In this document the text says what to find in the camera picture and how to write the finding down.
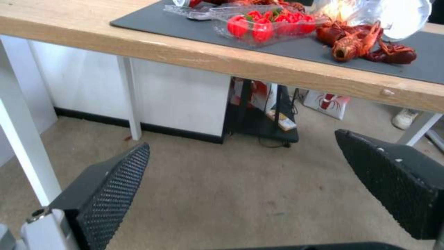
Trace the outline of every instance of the white bag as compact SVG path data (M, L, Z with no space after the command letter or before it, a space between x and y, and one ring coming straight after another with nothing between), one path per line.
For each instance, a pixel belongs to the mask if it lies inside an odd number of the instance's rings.
M309 90L304 100L304 106L342 120L349 100L350 97Z

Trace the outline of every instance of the clear plastic bag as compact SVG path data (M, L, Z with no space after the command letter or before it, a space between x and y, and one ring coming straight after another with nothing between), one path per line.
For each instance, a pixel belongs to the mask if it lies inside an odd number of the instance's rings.
M398 41L420 30L432 11L429 0L314 0L314 12L347 25L381 22L384 40Z
M382 0L315 0L314 13L348 25L372 24L380 19Z

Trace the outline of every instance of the clear plastic container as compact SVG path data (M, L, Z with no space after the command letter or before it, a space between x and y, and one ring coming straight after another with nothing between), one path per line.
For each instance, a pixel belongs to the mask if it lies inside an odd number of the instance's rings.
M327 21L279 5L212 8L210 12L218 34L254 47L306 36Z
M211 6L202 6L199 8L181 7L172 4L166 4L163 8L166 12L171 12L180 16L185 16L189 19L195 20L211 20L210 13Z

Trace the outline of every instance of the black baseboard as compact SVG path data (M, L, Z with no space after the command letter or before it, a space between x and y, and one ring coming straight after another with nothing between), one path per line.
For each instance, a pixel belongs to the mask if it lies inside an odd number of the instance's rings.
M111 124L116 126L121 126L125 128L130 127L130 123L127 120L119 119L119 118L113 118L113 117L107 117L107 116L101 116L91 113L85 113L81 111L75 111L70 109L62 109L54 107L55 113L58 116L66 116L66 117L72 117L72 118L78 118L78 119L84 119L88 121L95 121L105 124ZM185 137L190 139L196 139L200 141L207 141L217 144L223 143L223 137L222 136L215 136L210 134L204 134L204 133L198 133L198 132L192 132L192 131L186 131L182 129L174 129L174 128L168 128L148 123L140 123L140 126L142 130L150 131L154 133L162 133L172 136L179 136L179 137Z

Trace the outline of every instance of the box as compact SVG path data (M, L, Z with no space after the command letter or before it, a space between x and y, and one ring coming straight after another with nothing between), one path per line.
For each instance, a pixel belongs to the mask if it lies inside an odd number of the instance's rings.
M243 78L233 77L230 98L231 104L239 105L241 101L243 82ZM247 108L255 107L263 111L266 104L267 106L265 107L265 112L269 111L276 104L277 91L278 85L275 83L252 81L251 94L248 97Z

